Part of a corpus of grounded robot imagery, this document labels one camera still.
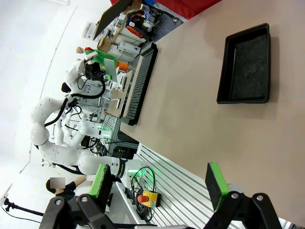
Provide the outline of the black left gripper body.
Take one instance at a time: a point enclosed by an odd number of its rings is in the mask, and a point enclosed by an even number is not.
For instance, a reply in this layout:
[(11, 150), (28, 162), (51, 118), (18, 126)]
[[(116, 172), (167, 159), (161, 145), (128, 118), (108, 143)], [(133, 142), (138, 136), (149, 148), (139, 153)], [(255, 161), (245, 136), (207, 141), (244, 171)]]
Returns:
[(92, 81), (103, 81), (105, 70), (100, 68), (97, 62), (93, 64), (85, 64), (85, 76), (87, 79)]

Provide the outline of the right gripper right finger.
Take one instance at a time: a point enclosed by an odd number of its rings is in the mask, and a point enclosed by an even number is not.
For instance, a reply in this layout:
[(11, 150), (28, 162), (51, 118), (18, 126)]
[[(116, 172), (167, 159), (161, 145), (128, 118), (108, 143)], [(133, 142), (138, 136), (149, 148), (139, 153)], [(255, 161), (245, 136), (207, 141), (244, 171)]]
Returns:
[(230, 190), (219, 165), (209, 162), (205, 175), (214, 214), (206, 229), (227, 229), (232, 221), (239, 221), (246, 229), (280, 229), (281, 224), (269, 196), (255, 193), (252, 197)]

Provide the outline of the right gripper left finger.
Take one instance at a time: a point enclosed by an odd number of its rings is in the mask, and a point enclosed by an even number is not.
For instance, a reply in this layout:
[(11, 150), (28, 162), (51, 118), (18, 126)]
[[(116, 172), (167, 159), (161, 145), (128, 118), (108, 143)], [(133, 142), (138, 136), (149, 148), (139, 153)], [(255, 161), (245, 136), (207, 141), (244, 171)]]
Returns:
[(114, 229), (115, 224), (105, 214), (112, 188), (109, 165), (100, 165), (88, 193), (67, 201), (62, 197), (50, 199), (43, 214), (40, 229), (75, 229), (78, 225), (91, 229)]

